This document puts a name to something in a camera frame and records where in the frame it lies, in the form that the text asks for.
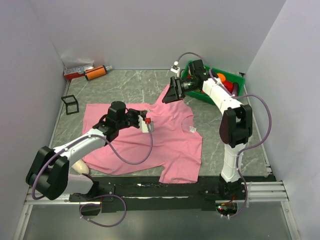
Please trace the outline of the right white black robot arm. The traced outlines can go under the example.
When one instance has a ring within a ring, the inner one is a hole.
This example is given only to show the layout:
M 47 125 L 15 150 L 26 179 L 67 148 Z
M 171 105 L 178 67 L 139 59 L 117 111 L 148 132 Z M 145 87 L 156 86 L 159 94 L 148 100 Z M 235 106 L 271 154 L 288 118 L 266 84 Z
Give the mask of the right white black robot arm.
M 224 160 L 218 193 L 223 199 L 230 199 L 241 191 L 242 158 L 253 132 L 253 110 L 248 104 L 244 105 L 237 100 L 226 89 L 220 76 L 211 69 L 207 70 L 202 60 L 189 64 L 189 76 L 186 78 L 180 76 L 177 61 L 170 70 L 174 76 L 170 78 L 163 103 L 183 100 L 188 92 L 200 90 L 210 97 L 222 115 L 219 136 L 224 144 Z

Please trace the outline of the pink t-shirt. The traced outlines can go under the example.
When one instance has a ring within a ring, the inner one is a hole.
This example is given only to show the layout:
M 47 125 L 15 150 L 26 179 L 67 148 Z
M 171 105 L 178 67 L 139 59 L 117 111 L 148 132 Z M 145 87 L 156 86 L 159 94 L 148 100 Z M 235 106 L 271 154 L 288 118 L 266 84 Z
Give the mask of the pink t-shirt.
M 162 166 L 159 182 L 164 184 L 195 183 L 201 167 L 201 135 L 194 128 L 194 113 L 182 100 L 162 103 L 168 87 L 154 104 L 128 103 L 129 109 L 147 110 L 154 131 L 142 133 L 135 127 L 119 131 L 109 146 L 83 157 L 86 165 L 109 175 L 124 175 Z

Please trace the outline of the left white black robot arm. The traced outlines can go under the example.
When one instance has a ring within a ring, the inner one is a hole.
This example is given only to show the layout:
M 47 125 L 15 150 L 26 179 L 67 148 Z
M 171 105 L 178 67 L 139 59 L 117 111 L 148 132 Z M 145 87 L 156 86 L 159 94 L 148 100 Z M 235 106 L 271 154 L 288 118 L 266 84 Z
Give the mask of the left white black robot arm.
M 55 200 L 62 194 L 80 194 L 87 201 L 99 195 L 99 182 L 87 173 L 74 175 L 70 168 L 91 152 L 108 146 L 115 150 L 111 142 L 120 130 L 135 127 L 151 132 L 151 120 L 147 110 L 127 108 L 121 101 L 114 101 L 107 114 L 85 134 L 64 145 L 38 150 L 27 173 L 26 183 L 31 187 L 34 200 L 48 198 Z

